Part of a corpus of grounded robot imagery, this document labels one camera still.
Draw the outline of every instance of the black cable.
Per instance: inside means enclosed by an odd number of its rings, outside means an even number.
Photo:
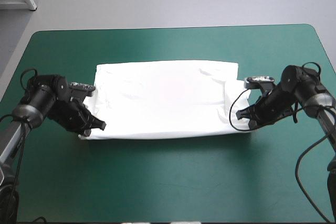
[[[25,71],[22,72],[22,74],[21,74],[21,76],[20,76],[20,84],[21,84],[21,87],[22,87],[25,91],[28,91],[28,90],[27,90],[27,88],[25,88],[25,87],[23,86],[22,79],[23,79],[23,76],[24,76],[26,73],[30,72],[30,71],[34,71],[34,72],[35,72],[34,77],[37,76],[37,70],[36,70],[35,68],[28,68],[28,69],[26,69]]]
[[[25,123],[28,123],[25,118],[18,118],[16,116],[11,115],[11,114],[7,114],[7,115],[2,116],[0,118],[0,122],[4,118],[7,118],[9,116],[13,117],[13,119],[15,119],[16,121],[20,121],[20,123],[21,123],[21,131],[22,131],[22,142],[21,142],[21,152],[20,152],[19,160],[18,160],[17,166],[16,166],[16,173],[15,173],[14,183],[13,183],[12,189],[10,191],[9,200],[8,200],[8,204],[7,204],[6,211],[5,211],[5,224],[8,224],[8,221],[9,221],[9,212],[8,212],[9,209],[10,209],[9,206],[10,206],[10,203],[11,203],[12,198],[13,198],[15,187],[17,185],[18,175],[19,175],[19,172],[20,172],[21,162],[22,162],[22,158],[23,158],[23,150],[24,150],[25,141],[26,141],[26,125],[25,125]]]
[[[243,132],[247,132],[247,131],[252,131],[252,130],[257,130],[259,128],[262,128],[264,126],[267,126],[269,124],[273,124],[273,123],[276,123],[288,116],[291,116],[291,115],[294,115],[294,114],[297,114],[297,112],[305,109],[305,108],[308,108],[308,107],[312,107],[312,106],[316,106],[316,107],[320,107],[321,109],[324,109],[326,111],[328,111],[329,113],[331,113],[334,117],[334,127],[333,127],[333,130],[329,133],[327,133],[326,135],[324,135],[324,137],[322,137],[321,139],[319,139],[318,141],[316,141],[315,143],[313,143],[312,145],[310,145],[298,158],[297,160],[297,163],[296,163],[296,166],[295,166],[295,178],[296,178],[296,181],[301,189],[301,191],[303,192],[303,194],[306,196],[306,198],[308,199],[309,203],[313,206],[313,208],[317,211],[317,213],[326,221],[326,222],[330,222],[330,220],[321,212],[321,210],[316,206],[316,204],[313,202],[313,200],[310,198],[310,196],[308,195],[307,191],[305,190],[305,188],[303,187],[302,183],[301,183],[301,180],[300,180],[300,177],[299,177],[299,165],[301,163],[301,160],[302,158],[311,150],[313,149],[315,146],[317,146],[318,144],[320,144],[321,142],[323,142],[325,139],[327,139],[332,133],[334,133],[334,131],[336,130],[336,114],[330,109],[332,108],[331,106],[321,106],[321,105],[309,105],[309,106],[304,106],[304,107],[301,107],[299,109],[296,109],[296,110],[293,110],[292,113],[288,114],[288,115],[285,115],[285,116],[281,116],[273,121],[270,121],[268,122],[267,124],[263,124],[263,125],[260,125],[260,126],[257,126],[255,127],[254,129],[250,129],[250,130],[243,130],[243,129],[238,129],[236,128],[233,124],[232,124],[232,121],[231,121],[231,112],[232,112],[232,108],[234,106],[234,104],[238,101],[238,99],[247,91],[244,90],[242,93],[240,93],[240,95],[237,97],[237,99],[232,103],[231,107],[230,107],[230,112],[229,112],[229,122],[230,122],[230,125],[238,130],[238,131],[243,131]]]
[[[295,166],[295,178],[296,181],[301,189],[301,191],[303,192],[303,194],[305,195],[305,197],[308,199],[309,203],[313,206],[313,208],[317,211],[317,213],[326,221],[326,222],[330,222],[330,220],[321,212],[321,210],[316,206],[316,204],[313,202],[313,200],[310,198],[310,196],[308,195],[307,191],[305,190],[305,188],[303,187],[300,177],[299,177],[299,166],[301,163],[302,158],[311,150],[313,149],[315,146],[317,146],[318,144],[322,143],[325,139],[327,139],[332,133],[335,132],[336,130],[336,114],[328,107],[324,107],[324,106],[319,106],[322,109],[328,111],[329,113],[331,113],[334,117],[334,126],[333,126],[333,130],[330,131],[329,133],[327,133],[326,135],[324,135],[324,137],[322,137],[321,139],[319,139],[318,141],[316,141],[315,143],[313,143],[312,145],[310,145],[307,149],[305,149],[301,155],[299,156],[296,166]]]
[[[46,218],[44,218],[43,216],[40,216],[40,217],[36,218],[35,220],[32,221],[32,223],[37,223],[38,220],[43,221],[44,224],[48,223]]]

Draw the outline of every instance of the white towel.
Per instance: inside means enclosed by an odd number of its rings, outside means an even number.
[[[245,90],[238,64],[177,60],[97,66],[96,91],[84,104],[107,124],[82,139],[156,139],[236,133],[230,106]],[[232,122],[248,129],[236,111],[248,106],[245,92],[232,110]]]

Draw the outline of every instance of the green table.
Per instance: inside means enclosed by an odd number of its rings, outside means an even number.
[[[24,52],[0,114],[23,95],[19,75],[29,67],[93,83],[98,64],[179,59],[238,62],[239,79],[269,74],[277,81],[285,66],[316,61],[336,94],[335,73],[309,25],[41,31]],[[300,191],[294,167],[323,132],[305,114],[298,119],[250,134],[91,142],[46,120],[26,142],[18,220],[322,221]],[[326,168],[332,157],[325,141],[300,172],[331,219]]]

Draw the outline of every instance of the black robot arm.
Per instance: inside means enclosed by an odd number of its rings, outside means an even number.
[[[268,76],[249,77],[245,79],[246,89],[260,89],[262,95],[257,102],[243,110],[237,111],[238,119],[248,118],[249,128],[258,129],[274,124],[281,118],[295,115],[292,105],[298,103],[306,115],[319,121],[323,131],[328,135],[329,142],[336,152],[336,101],[320,81],[321,68],[318,71],[306,68],[305,65],[287,66],[281,80],[274,85],[274,79]],[[336,220],[336,158],[328,166],[328,191],[333,215]]]
[[[24,87],[22,77],[31,70],[35,75]],[[5,224],[16,223],[18,170],[13,173],[12,163],[19,149],[23,151],[24,140],[32,129],[39,127],[45,117],[56,121],[67,131],[84,136],[90,135],[93,128],[104,130],[106,126],[83,104],[86,96],[92,96],[94,86],[68,83],[65,77],[56,74],[39,76],[35,69],[23,72],[21,85],[25,94],[10,115],[13,121],[0,134],[0,223]]]

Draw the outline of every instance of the gray floor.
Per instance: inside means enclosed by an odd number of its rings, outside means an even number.
[[[40,30],[307,23],[336,68],[336,0],[35,1],[35,12],[0,11],[0,98],[31,35]]]

